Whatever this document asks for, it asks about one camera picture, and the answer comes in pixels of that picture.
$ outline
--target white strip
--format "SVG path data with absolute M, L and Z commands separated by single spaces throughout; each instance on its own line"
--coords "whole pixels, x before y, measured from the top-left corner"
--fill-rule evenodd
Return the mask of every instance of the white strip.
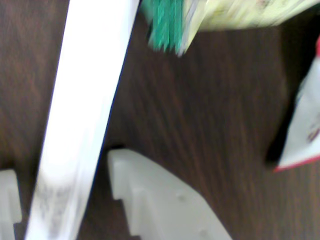
M 70 0 L 27 240 L 73 240 L 139 0 Z

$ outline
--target dark brown wood surface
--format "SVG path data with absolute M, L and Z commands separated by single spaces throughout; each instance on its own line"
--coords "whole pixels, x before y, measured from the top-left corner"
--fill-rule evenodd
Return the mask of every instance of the dark brown wood surface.
M 0 168 L 17 172 L 17 240 L 27 227 L 67 8 L 61 0 L 0 1 Z M 138 239 L 111 197 L 106 152 L 115 146 L 200 192 L 234 240 L 320 239 L 320 163 L 281 173 L 266 164 L 277 155 L 270 147 L 281 148 L 274 140 L 319 23 L 309 11 L 278 27 L 200 33 L 177 58 L 148 48 L 139 16 L 78 239 Z

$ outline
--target yellow package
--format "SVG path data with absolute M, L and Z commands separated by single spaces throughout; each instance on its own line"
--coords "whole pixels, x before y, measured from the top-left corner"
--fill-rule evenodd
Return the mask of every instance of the yellow package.
M 320 3 L 320 0 L 184 0 L 184 33 L 180 53 L 199 30 L 274 26 Z

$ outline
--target white packet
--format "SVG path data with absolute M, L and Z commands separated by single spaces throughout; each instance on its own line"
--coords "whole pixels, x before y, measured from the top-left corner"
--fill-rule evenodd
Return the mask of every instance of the white packet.
M 316 57 L 301 84 L 295 112 L 276 171 L 320 160 L 320 38 Z

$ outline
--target red edge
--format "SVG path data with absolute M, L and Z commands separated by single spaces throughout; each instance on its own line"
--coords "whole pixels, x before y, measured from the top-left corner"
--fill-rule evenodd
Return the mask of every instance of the red edge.
M 318 41 L 316 42 L 316 55 L 320 57 L 320 37 Z
M 305 164 L 311 164 L 311 163 L 314 163 L 314 162 L 319 161 L 319 160 L 320 160 L 320 155 L 317 155 L 317 156 L 314 156 L 314 157 L 311 157 L 311 158 L 307 158 L 306 160 L 303 160 L 301 162 L 292 164 L 290 166 L 278 166 L 273 172 L 274 173 L 279 173 L 279 172 L 282 172 L 284 170 L 297 168 L 297 167 L 300 167 L 300 166 L 305 165 Z

